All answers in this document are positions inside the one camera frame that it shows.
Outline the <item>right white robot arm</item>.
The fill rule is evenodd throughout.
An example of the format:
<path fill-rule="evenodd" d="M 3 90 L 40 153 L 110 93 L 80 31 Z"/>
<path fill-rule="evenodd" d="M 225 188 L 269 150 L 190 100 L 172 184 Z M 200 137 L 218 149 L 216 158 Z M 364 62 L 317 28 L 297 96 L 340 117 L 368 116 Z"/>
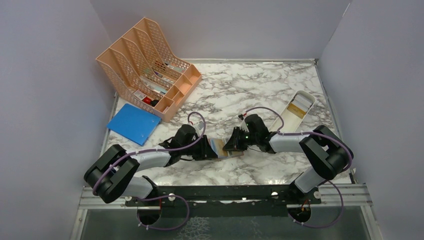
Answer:
<path fill-rule="evenodd" d="M 245 117 L 242 126 L 233 129 L 222 149 L 243 152 L 249 146 L 257 146 L 268 154 L 305 154 L 310 167 L 290 184 L 288 190 L 289 199 L 296 204 L 306 200 L 315 187 L 346 171 L 354 158 L 353 152 L 325 125 L 306 132 L 270 131 L 257 114 Z"/>

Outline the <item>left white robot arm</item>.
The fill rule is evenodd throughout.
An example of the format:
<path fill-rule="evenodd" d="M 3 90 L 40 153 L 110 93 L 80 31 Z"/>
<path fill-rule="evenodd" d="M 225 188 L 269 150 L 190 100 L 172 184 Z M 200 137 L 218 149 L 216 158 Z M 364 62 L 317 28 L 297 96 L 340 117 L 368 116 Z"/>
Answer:
<path fill-rule="evenodd" d="M 191 157 L 193 161 L 218 158 L 203 132 L 197 132 L 190 124 L 183 124 L 173 137 L 154 148 L 128 153 L 121 145 L 112 145 L 85 172 L 83 179 L 92 188 L 93 194 L 106 204 L 127 196 L 138 197 L 149 206 L 157 200 L 156 185 L 148 177 L 135 177 L 135 173 L 169 167 L 184 156 Z"/>

